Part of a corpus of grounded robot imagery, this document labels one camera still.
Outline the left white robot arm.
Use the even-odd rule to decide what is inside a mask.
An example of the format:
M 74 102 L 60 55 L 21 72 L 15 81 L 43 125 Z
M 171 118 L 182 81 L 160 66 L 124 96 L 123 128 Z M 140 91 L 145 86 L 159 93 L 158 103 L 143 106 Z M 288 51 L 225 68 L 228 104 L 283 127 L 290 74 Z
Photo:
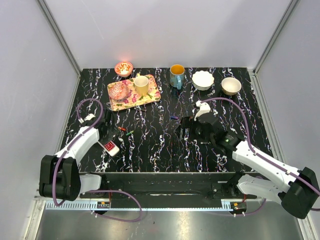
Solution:
M 39 195 L 62 201 L 74 201 L 80 194 L 91 191 L 102 198 L 108 185 L 96 173 L 80 174 L 78 165 L 95 144 L 104 148 L 120 131 L 111 110 L 104 110 L 98 119 L 89 114 L 81 123 L 76 136 L 54 155 L 45 155 L 40 164 Z

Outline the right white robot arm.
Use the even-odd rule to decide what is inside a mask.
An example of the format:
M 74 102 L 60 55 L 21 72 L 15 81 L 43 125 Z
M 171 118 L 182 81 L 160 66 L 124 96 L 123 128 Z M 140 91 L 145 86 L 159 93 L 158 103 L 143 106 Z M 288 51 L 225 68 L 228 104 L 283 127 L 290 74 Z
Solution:
M 271 200 L 298 219 L 306 218 L 319 197 L 319 184 L 313 170 L 308 167 L 299 170 L 263 153 L 244 137 L 225 130 L 210 113 L 183 117 L 176 134 L 182 137 L 184 133 L 188 133 L 190 140 L 212 145 L 218 153 L 231 156 L 264 177 L 236 172 L 222 185 L 224 194 L 233 198 L 244 194 Z

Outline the white remote control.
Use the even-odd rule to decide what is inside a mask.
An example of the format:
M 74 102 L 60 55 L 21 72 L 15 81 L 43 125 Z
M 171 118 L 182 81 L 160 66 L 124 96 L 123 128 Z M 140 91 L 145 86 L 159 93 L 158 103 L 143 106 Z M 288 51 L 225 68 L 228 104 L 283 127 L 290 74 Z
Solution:
M 120 148 L 113 142 L 109 141 L 105 144 L 97 142 L 111 157 L 116 156 L 120 152 Z

